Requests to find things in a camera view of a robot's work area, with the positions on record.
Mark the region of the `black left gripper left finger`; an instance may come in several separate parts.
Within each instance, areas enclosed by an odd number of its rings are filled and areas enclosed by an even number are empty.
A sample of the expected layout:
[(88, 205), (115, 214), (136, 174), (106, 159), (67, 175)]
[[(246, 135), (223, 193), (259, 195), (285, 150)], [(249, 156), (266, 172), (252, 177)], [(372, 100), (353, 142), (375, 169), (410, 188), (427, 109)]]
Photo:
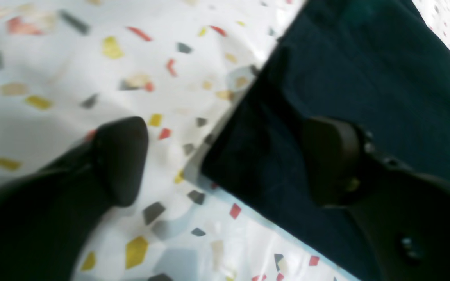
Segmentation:
[(1, 185), (0, 281), (69, 281), (102, 216), (136, 200), (148, 143), (141, 117), (119, 119)]

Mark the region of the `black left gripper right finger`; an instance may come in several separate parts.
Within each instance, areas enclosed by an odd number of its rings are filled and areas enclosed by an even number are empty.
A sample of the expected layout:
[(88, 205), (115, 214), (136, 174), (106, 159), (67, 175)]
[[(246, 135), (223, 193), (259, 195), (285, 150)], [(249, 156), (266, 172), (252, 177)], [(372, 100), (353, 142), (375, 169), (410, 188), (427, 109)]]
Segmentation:
[(378, 151), (369, 131), (341, 119), (306, 119), (302, 154), (312, 198), (348, 212), (384, 281), (450, 281), (449, 182)]

